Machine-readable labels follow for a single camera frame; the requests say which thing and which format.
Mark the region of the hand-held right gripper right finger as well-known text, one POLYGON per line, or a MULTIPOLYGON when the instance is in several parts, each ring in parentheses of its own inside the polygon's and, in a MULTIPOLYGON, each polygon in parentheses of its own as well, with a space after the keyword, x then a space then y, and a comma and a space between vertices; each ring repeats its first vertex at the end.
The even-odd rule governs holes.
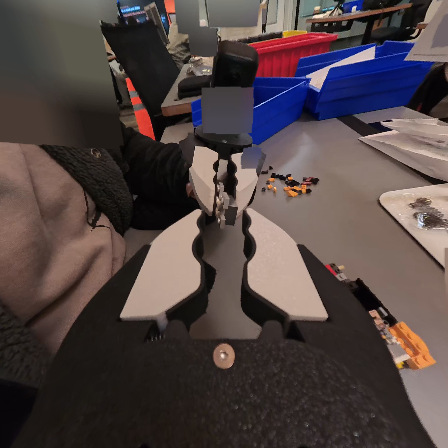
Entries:
POLYGON ((244 314, 261 328, 277 322, 284 333, 293 322, 328 321, 328 311, 294 239, 252 208, 243 212, 242 231, 244 314))

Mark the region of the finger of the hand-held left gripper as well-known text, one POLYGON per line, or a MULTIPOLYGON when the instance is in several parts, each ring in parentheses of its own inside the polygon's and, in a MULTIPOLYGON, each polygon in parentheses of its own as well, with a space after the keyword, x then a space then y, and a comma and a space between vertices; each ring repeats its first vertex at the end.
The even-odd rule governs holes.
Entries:
POLYGON ((216 164, 219 154, 214 150, 196 145, 189 168, 189 182, 200 208, 212 216, 216 205, 216 164))
POLYGON ((252 201, 262 169, 262 154, 232 154, 231 161, 236 168, 233 197, 239 218, 252 201))

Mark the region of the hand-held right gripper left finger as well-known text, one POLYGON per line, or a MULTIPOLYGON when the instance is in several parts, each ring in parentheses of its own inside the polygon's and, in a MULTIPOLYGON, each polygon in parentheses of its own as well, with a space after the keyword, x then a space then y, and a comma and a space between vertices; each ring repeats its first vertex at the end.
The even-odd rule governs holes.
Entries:
POLYGON ((206 313, 216 269, 203 260, 206 214, 194 210, 157 236, 120 313, 122 321, 153 321, 160 332, 181 321, 189 329, 206 313))

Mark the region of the toy brick car model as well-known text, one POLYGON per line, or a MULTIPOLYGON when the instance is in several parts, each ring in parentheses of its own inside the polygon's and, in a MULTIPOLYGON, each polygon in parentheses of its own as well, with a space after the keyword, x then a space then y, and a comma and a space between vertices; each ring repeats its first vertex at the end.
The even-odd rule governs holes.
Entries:
POLYGON ((371 317, 375 328, 386 344, 397 369, 419 371, 436 364, 423 339, 402 321, 398 321, 360 278, 350 280, 344 266, 325 265, 329 272, 344 283, 371 317))

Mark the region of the grey desk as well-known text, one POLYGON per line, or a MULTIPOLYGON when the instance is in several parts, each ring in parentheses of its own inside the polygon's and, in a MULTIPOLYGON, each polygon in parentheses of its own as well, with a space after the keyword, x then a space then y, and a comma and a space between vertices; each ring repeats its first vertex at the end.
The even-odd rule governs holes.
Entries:
POLYGON ((439 183, 359 141, 338 119, 303 113, 262 144, 265 165, 320 182, 303 198, 257 192, 252 207, 304 244, 322 263, 360 277, 399 321, 427 344, 436 365, 401 372, 407 393, 437 447, 447 447, 445 273, 379 205, 389 191, 439 183))

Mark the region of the wooden background desk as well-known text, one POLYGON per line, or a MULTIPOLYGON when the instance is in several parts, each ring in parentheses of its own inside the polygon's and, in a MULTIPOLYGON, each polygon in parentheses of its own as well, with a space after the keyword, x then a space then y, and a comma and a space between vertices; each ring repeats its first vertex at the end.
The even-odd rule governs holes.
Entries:
POLYGON ((338 34, 350 31, 355 21, 366 24, 364 34, 362 36, 361 45, 366 45, 371 39, 374 23, 380 19, 391 17, 394 13, 412 8, 411 3, 401 3, 395 6, 358 11, 354 13, 341 14, 338 16, 328 16, 321 18, 309 18, 306 24, 311 25, 311 32, 321 32, 327 34, 338 34))

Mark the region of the pile of small loose bricks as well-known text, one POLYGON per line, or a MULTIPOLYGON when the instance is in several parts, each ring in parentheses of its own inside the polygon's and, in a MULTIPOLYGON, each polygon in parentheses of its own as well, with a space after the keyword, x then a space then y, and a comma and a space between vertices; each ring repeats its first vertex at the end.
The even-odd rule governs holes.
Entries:
POLYGON ((277 195, 283 191, 288 198, 311 194, 312 188, 320 182, 320 179, 315 176, 295 178, 292 173, 277 173, 273 171, 272 166, 262 169, 260 175, 266 177, 261 188, 263 193, 272 192, 273 195, 277 195))

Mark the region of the black cloth bundle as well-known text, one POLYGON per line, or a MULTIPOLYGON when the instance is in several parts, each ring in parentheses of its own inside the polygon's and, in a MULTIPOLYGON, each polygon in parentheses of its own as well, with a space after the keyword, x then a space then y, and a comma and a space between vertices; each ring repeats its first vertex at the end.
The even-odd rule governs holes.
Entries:
POLYGON ((202 88, 210 87, 212 76, 189 76, 179 81, 177 85, 178 100, 200 96, 202 88))

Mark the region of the red plastic bin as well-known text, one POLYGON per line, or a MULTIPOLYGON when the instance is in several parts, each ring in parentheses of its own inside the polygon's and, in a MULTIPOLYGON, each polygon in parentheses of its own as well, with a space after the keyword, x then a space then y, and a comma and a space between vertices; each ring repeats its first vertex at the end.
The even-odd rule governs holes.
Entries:
POLYGON ((257 77, 293 77, 299 59, 327 53, 337 34, 309 32, 276 38, 249 45, 259 55, 257 77))

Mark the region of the grey side table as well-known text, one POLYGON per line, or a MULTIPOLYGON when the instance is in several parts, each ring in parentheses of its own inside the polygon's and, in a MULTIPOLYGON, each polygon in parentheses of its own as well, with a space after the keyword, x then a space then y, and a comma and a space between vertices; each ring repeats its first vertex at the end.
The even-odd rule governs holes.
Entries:
POLYGON ((184 64, 177 76, 174 84, 170 88, 168 94, 166 95, 163 103, 161 105, 162 115, 165 117, 177 116, 182 114, 191 113, 191 104, 200 99, 201 95, 189 97, 189 98, 179 98, 178 97, 178 84, 186 79, 193 77, 194 73, 189 71, 189 64, 184 64))

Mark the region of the black mesh office chair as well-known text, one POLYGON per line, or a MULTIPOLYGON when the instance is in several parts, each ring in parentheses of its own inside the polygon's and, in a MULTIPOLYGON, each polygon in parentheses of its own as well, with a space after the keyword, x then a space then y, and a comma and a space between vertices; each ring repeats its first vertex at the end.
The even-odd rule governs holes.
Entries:
POLYGON ((150 117, 155 139, 171 126, 161 106, 180 74, 161 40, 156 25, 101 24, 101 31, 125 73, 131 79, 150 117))

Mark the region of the white paper sheet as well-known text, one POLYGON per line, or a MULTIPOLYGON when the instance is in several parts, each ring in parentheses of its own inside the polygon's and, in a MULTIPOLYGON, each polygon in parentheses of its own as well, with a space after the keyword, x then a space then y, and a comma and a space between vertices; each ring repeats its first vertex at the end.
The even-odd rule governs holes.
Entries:
POLYGON ((310 85, 320 90, 323 86, 324 81, 326 80, 328 73, 333 68, 344 67, 351 64, 356 64, 359 62, 364 62, 368 60, 372 60, 375 58, 376 53, 376 44, 368 44, 365 46, 358 46, 349 48, 351 53, 348 57, 341 59, 337 62, 334 62, 330 65, 326 65, 325 67, 316 70, 314 72, 308 73, 305 77, 310 79, 310 85))

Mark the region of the person's dark fleece jacket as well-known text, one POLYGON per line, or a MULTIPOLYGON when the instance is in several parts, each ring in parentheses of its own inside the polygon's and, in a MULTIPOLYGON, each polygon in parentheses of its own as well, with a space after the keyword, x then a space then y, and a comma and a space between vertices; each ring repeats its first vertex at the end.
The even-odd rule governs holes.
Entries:
MULTIPOLYGON (((42 145, 93 199, 103 213, 119 224, 122 236, 130 226, 133 199, 117 165, 107 150, 42 145)), ((39 387, 53 355, 18 317, 1 304, 1 380, 39 387)))

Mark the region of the dark monitor screen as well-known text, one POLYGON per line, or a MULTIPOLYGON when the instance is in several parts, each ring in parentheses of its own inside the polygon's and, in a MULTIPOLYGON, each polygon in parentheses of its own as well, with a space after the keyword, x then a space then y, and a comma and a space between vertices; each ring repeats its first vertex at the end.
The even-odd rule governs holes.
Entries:
POLYGON ((125 21, 128 21, 130 17, 133 17, 139 23, 148 20, 147 14, 144 10, 143 1, 117 0, 116 5, 120 17, 125 21))

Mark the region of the white stand with wooden board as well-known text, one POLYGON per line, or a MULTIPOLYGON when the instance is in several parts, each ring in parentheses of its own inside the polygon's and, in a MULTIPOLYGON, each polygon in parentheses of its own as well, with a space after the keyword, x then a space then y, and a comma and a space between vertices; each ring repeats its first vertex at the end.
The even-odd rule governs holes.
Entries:
POLYGON ((448 212, 447 183, 386 192, 380 196, 379 203, 435 261, 445 267, 448 231, 417 228, 409 203, 419 197, 432 199, 434 207, 448 212))

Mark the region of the clear bag of dark parts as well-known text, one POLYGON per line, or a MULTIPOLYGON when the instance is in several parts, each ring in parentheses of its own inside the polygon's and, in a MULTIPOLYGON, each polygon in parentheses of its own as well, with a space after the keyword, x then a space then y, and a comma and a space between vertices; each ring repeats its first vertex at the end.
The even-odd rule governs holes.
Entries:
POLYGON ((448 230, 447 212, 433 206, 432 199, 419 197, 409 203, 417 228, 423 230, 448 230))

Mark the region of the orange grey striped post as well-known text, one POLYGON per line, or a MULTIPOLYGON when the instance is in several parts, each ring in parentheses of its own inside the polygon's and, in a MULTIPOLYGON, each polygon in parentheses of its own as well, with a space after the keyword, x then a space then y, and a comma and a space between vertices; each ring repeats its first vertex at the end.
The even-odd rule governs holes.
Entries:
POLYGON ((141 134, 155 140, 154 130, 150 116, 129 77, 126 78, 126 86, 133 107, 133 112, 136 118, 138 131, 141 134))

